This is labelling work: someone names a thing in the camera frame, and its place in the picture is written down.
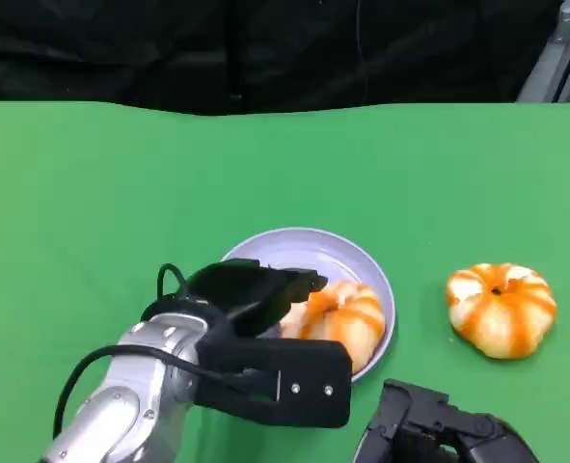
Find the green table surface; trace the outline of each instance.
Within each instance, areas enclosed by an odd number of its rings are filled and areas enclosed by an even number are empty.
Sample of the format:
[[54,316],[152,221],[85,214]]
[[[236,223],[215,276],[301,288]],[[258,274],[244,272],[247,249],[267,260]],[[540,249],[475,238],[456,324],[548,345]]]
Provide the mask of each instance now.
[[[5,103],[0,462],[41,455],[72,367],[137,321],[160,263],[192,272],[286,226],[340,233],[377,259],[396,300],[390,352],[356,384],[348,426],[268,428],[195,407],[178,461],[349,461],[387,377],[504,417],[541,461],[570,461],[570,106],[206,119]],[[491,361],[448,324],[448,275],[483,261],[530,266],[554,290],[556,325],[524,361]]]

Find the black curtain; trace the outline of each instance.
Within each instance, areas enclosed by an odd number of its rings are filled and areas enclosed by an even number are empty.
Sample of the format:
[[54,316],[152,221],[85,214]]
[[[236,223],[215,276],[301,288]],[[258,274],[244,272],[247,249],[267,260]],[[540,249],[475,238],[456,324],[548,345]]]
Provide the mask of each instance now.
[[196,114],[512,101],[560,0],[0,0],[0,99]]

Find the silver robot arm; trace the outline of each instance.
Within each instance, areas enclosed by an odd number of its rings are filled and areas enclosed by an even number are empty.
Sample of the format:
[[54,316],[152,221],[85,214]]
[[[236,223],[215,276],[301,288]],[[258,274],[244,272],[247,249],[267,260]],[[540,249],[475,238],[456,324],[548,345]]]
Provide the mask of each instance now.
[[[155,347],[193,364],[207,323],[162,313],[128,330],[119,344]],[[143,356],[116,356],[100,386],[44,454],[45,463],[173,463],[181,446],[194,375]]]

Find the plate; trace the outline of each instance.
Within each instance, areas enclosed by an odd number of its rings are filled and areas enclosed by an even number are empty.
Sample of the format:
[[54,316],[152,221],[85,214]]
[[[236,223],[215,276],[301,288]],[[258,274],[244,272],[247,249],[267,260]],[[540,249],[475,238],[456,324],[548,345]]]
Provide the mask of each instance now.
[[310,268],[329,283],[350,280],[369,285],[376,293],[386,318],[386,332],[368,364],[353,375],[364,376],[385,354],[396,323],[394,294],[377,262],[357,244],[324,230],[288,228],[266,231],[241,242],[225,259],[258,259],[274,268]]

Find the toy pumpkin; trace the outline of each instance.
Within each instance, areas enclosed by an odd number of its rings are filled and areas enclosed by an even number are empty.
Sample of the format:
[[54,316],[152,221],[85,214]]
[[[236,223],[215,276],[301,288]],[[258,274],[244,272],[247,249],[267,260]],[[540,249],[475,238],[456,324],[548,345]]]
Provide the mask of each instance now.
[[496,359],[532,354],[556,317],[548,284],[513,263],[458,270],[448,279],[448,304],[456,332]]
[[281,336],[303,340],[337,340],[353,362],[353,372],[372,357],[385,332],[385,316],[366,285],[341,282],[311,293],[308,302],[291,304],[281,320]]

